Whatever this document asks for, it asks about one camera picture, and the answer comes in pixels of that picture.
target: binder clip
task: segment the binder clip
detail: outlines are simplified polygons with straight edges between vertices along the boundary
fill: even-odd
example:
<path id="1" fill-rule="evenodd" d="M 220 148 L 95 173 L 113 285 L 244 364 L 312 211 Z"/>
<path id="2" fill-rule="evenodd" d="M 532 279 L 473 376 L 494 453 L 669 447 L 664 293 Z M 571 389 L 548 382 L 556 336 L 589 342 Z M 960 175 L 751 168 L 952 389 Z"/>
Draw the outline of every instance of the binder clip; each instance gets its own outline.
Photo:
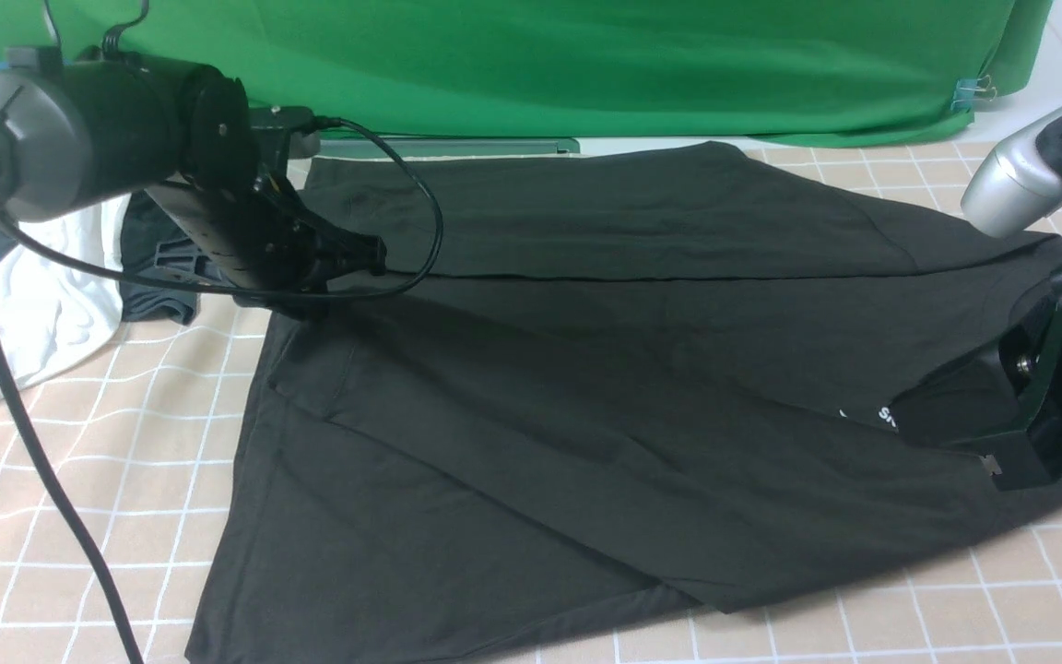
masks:
<path id="1" fill-rule="evenodd" d="M 990 79 L 990 74 L 982 75 L 981 79 L 959 79 L 948 109 L 953 113 L 969 110 L 974 107 L 974 100 L 991 101 L 997 97 L 998 88 L 995 87 L 994 80 Z"/>

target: green screen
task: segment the green screen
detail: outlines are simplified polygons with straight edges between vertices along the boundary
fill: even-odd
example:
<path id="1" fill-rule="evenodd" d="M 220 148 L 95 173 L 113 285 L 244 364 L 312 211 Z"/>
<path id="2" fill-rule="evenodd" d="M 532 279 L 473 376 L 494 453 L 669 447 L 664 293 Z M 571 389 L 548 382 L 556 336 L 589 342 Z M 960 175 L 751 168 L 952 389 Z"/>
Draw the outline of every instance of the green screen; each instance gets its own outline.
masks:
<path id="1" fill-rule="evenodd" d="M 395 134 L 942 138 L 957 80 L 1023 87 L 1051 0 L 153 0 L 127 49 L 240 76 L 255 101 Z M 73 54 L 137 0 L 52 0 Z M 5 46 L 47 41 L 0 0 Z"/>

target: screw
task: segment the screw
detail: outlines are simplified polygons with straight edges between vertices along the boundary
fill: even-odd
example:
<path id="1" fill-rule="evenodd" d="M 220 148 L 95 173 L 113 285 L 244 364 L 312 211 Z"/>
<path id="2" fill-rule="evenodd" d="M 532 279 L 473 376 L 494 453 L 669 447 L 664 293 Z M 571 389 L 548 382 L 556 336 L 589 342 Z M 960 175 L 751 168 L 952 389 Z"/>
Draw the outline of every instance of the screw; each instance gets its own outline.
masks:
<path id="1" fill-rule="evenodd" d="M 1035 371 L 1035 361 L 1030 356 L 1024 356 L 1015 361 L 1015 369 L 1024 378 L 1030 378 L 1032 371 Z"/>

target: white print on shirt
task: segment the white print on shirt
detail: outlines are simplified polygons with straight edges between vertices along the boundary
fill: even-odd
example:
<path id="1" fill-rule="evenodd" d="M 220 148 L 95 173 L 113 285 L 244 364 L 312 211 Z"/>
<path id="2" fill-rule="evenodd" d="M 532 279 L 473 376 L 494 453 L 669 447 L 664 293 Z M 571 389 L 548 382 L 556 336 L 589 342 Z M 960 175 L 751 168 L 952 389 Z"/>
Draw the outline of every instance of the white print on shirt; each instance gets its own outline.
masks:
<path id="1" fill-rule="evenodd" d="M 893 429 L 898 429 L 898 426 L 896 425 L 896 419 L 894 419 L 894 416 L 892 416 L 892 411 L 890 411 L 890 409 L 888 409 L 888 408 L 880 408 L 879 409 L 879 420 L 883 420 L 886 423 L 892 425 Z"/>

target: white cloth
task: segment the white cloth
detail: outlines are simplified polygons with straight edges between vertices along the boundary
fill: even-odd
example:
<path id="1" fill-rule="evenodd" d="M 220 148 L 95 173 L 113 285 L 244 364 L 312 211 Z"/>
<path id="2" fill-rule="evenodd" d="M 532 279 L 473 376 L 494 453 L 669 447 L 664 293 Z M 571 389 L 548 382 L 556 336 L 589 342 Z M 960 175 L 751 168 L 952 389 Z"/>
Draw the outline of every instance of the white cloth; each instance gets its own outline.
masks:
<path id="1" fill-rule="evenodd" d="M 24 232 L 74 259 L 121 269 L 122 219 L 129 205 L 126 193 L 52 221 L 24 223 Z M 63 268 L 22 248 L 0 261 L 0 340 L 20 388 L 80 364 L 121 323 L 116 282 Z"/>

